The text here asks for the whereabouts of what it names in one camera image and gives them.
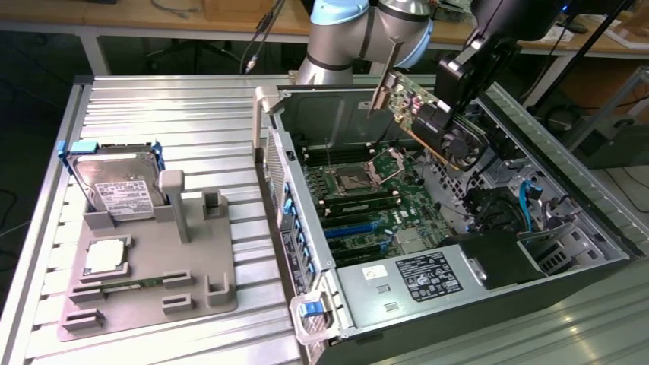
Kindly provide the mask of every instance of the floor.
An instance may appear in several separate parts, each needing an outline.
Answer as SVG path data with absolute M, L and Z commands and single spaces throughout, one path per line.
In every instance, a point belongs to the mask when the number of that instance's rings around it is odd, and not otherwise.
M 171 45 L 170 40 L 103 37 L 101 39 L 107 64 L 114 75 L 149 75 L 145 55 Z M 230 46 L 239 55 L 245 43 Z M 22 247 L 28 224 L 51 152 L 58 123 L 65 109 L 70 85 L 75 75 L 89 75 L 90 68 L 74 36 L 0 32 L 0 214 L 6 221 L 0 226 L 0 306 L 10 285 L 16 258 Z M 303 59 L 305 45 L 267 43 L 253 73 L 282 74 L 295 70 Z M 409 72 L 434 73 L 435 61 L 445 53 L 427 51 Z M 537 77 L 545 59 L 519 56 L 502 73 L 498 82 L 513 95 Z M 186 75 L 193 72 L 193 51 L 165 56 L 155 62 L 154 73 Z M 198 65 L 202 74 L 235 74 L 237 62 L 203 53 Z M 354 63 L 354 72 L 369 70 L 367 62 Z M 561 95 L 549 105 L 563 102 Z

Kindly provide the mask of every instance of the blue cable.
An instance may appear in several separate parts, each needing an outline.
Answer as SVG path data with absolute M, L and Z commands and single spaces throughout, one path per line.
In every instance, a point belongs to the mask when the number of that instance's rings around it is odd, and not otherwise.
M 531 232 L 531 217 L 529 215 L 529 210 L 527 210 L 527 188 L 531 187 L 531 180 L 523 180 L 522 183 L 519 184 L 519 190 L 518 190 L 518 203 L 519 203 L 519 208 L 523 211 L 523 216 L 525 220 L 527 222 L 527 230 Z

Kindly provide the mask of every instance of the black chair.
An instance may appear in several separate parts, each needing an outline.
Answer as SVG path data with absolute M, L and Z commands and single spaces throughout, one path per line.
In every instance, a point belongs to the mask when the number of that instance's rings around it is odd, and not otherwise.
M 179 41 L 171 39 L 171 46 L 159 51 L 154 51 L 146 55 L 146 68 L 150 73 L 158 71 L 158 60 L 165 56 L 193 49 L 193 74 L 198 74 L 198 59 L 201 58 L 202 51 L 210 52 L 223 59 L 239 64 L 241 59 L 230 52 L 231 42 L 225 41 L 223 48 L 218 48 L 210 44 L 209 40 L 185 40 Z

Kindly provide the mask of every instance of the wooden desk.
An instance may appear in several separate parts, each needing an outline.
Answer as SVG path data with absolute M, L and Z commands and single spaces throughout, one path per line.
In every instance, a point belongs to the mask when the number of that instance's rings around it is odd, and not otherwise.
M 174 8 L 201 8 L 201 0 L 175 0 Z M 177 30 L 213 30 L 254 33 L 257 22 L 206 21 L 202 12 L 189 13 L 183 19 L 150 5 L 147 0 L 119 0 L 114 5 L 87 4 L 86 25 L 105 27 L 142 27 Z M 310 21 L 298 0 L 286 0 L 273 26 L 273 33 L 307 35 Z
M 201 0 L 174 0 L 173 6 L 199 7 L 199 3 Z M 591 21 L 581 21 L 590 32 L 575 34 L 569 43 L 559 43 L 554 51 L 557 59 L 530 93 L 526 105 L 535 103 L 597 27 Z M 183 19 L 153 8 L 149 0 L 118 0 L 114 5 L 90 4 L 83 0 L 0 0 L 0 30 L 77 35 L 94 75 L 109 75 L 97 41 L 99 36 L 247 41 L 255 26 L 255 22 L 209 22 L 201 12 Z M 267 41 L 306 43 L 309 30 L 310 22 L 299 0 L 286 0 Z M 429 48 L 459 50 L 471 30 L 469 23 L 437 21 Z M 519 44 L 522 53 L 541 55 L 553 47 L 553 42 Z M 586 56 L 649 59 L 649 52 L 627 49 L 603 35 Z

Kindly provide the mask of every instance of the cooling fan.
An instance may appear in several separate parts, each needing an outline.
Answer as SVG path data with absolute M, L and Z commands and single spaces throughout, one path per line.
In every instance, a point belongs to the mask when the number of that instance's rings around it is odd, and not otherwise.
M 482 146 L 475 135 L 459 129 L 457 125 L 443 133 L 441 144 L 443 158 L 462 171 L 475 164 L 483 151 Z

